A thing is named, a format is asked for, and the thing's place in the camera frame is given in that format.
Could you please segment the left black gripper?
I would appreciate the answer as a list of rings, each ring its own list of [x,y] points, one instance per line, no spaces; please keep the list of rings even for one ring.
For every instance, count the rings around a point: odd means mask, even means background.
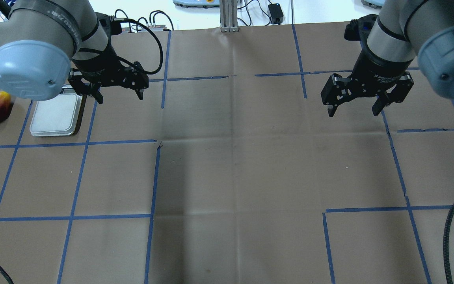
[[[79,95],[93,97],[97,104],[103,104],[100,88],[120,86],[133,90],[143,100],[144,91],[149,88],[149,72],[138,61],[130,62],[115,53],[112,47],[105,50],[80,48],[79,52],[94,54],[93,58],[72,59],[68,82]]]

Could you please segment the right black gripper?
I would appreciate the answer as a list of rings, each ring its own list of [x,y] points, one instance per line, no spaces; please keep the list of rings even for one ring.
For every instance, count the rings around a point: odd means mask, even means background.
[[[338,106],[356,98],[376,97],[374,116],[392,103],[402,103],[414,86],[407,72],[412,61],[392,62],[362,51],[350,75],[331,74],[321,90],[321,102],[327,106],[329,117],[335,115]]]

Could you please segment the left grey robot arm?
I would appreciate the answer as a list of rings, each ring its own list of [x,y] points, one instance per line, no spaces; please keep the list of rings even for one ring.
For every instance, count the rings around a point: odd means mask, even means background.
[[[143,99],[149,72],[111,44],[123,22],[96,13],[88,0],[18,0],[0,22],[0,90],[45,101],[68,83],[102,104],[100,88],[120,86]]]

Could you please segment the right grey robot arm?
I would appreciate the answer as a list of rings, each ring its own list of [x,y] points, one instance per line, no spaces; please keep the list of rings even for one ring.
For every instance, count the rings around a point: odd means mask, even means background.
[[[351,74],[330,75],[320,93],[330,117],[356,98],[376,98],[375,116],[402,103],[414,59],[434,92],[454,99],[454,0],[386,0],[378,15],[348,23],[344,39],[358,41],[361,52]]]

